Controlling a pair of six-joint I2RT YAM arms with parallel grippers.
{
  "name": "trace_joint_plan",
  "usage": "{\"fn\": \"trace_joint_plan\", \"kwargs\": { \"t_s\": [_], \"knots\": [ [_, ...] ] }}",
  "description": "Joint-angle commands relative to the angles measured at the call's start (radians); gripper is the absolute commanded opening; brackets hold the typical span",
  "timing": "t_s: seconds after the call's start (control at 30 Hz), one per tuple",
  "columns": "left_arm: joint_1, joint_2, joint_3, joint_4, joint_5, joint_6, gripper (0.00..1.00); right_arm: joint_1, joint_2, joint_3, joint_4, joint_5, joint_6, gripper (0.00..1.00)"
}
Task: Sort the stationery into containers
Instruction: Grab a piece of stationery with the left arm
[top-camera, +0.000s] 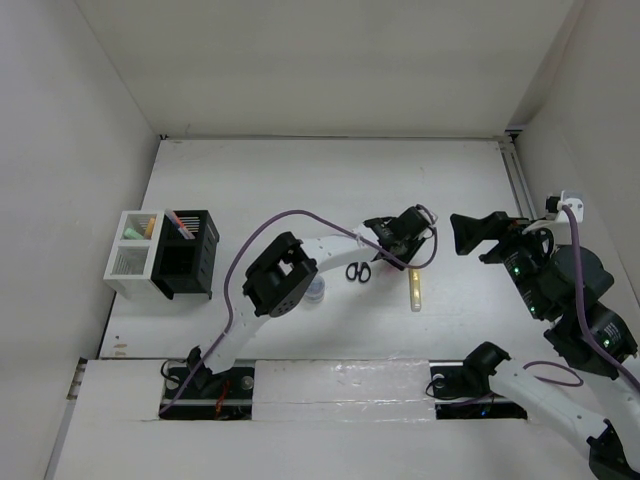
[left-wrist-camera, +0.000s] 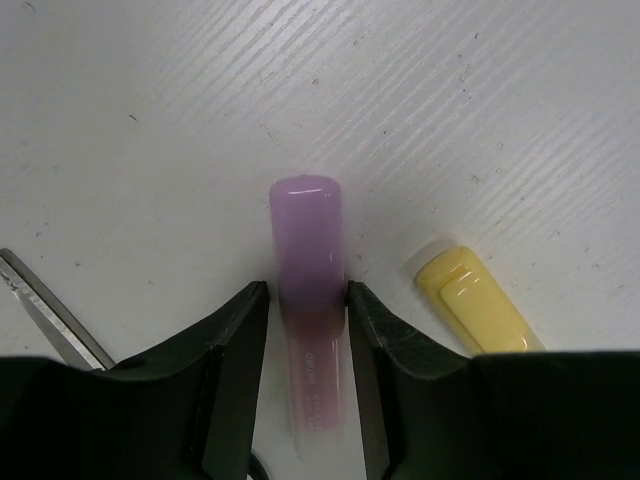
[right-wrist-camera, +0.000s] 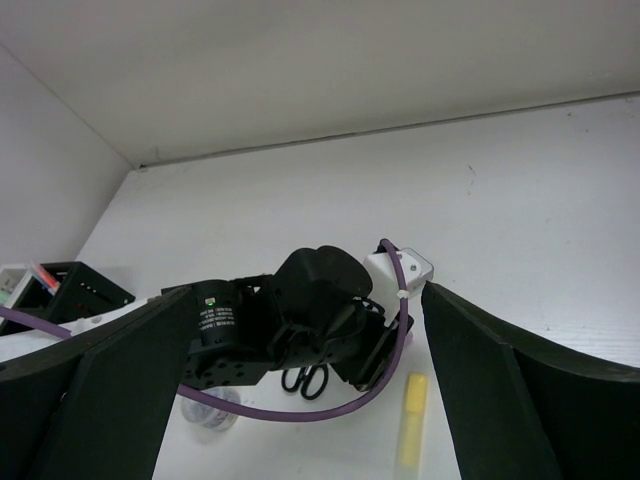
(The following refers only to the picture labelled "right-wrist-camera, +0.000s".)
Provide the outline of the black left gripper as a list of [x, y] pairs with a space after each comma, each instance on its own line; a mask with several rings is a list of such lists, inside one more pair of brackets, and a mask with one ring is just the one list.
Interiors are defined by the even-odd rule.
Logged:
[[273, 274], [188, 284], [197, 332], [182, 384], [254, 386], [271, 371], [330, 366], [360, 392], [382, 377], [397, 322], [371, 299], [365, 267], [334, 246], [295, 250]]

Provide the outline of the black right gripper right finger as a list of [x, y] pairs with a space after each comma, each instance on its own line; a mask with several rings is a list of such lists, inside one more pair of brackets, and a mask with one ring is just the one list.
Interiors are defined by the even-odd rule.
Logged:
[[436, 283], [421, 305], [462, 478], [638, 478], [638, 368], [554, 343]]

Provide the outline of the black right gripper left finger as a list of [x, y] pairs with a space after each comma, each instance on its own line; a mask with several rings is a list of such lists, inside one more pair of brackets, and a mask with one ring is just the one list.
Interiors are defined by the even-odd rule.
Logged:
[[197, 317], [179, 289], [2, 362], [2, 478], [151, 478]]

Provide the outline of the pink red marker pen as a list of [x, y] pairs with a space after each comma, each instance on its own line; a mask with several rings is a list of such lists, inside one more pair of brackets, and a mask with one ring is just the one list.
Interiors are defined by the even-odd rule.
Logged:
[[61, 283], [56, 279], [54, 275], [49, 273], [42, 265], [37, 263], [31, 263], [29, 265], [31, 275], [46, 289], [51, 295], [55, 296], [58, 292]]

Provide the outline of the orange marker pen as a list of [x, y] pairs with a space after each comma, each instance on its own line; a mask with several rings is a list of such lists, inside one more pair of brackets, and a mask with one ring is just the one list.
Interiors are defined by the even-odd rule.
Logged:
[[50, 291], [56, 292], [60, 287], [60, 282], [46, 269], [41, 266], [33, 266], [34, 275]]

